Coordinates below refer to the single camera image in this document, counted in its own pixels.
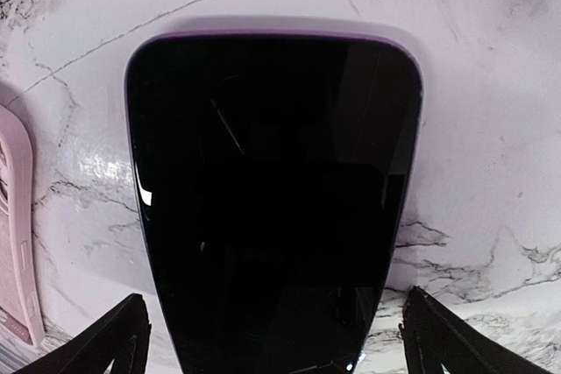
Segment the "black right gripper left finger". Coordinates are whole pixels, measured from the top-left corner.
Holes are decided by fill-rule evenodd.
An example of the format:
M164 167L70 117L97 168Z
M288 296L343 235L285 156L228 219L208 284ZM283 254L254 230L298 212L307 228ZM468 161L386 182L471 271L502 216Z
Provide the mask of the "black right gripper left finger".
M18 373L143 374L151 328L143 296L132 293L74 339Z

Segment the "black phone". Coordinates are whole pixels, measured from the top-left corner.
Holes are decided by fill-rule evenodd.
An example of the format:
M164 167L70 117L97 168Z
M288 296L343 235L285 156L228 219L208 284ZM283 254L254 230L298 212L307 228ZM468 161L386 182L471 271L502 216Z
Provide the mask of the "black phone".
M394 252L422 80L400 47L161 37L125 91L139 213L185 373L351 373Z

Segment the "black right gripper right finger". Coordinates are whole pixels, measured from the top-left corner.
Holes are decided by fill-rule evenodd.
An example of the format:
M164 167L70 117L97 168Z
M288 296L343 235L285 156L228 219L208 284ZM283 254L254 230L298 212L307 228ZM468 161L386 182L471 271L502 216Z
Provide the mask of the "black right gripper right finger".
M399 326L409 373L545 373L494 342L415 286Z

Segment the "pink phone case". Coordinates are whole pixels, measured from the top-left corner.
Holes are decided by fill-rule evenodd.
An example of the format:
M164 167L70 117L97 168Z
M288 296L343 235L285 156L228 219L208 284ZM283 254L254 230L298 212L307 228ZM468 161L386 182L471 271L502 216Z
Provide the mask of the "pink phone case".
M32 247L32 144L1 108L1 327L37 347L45 337Z

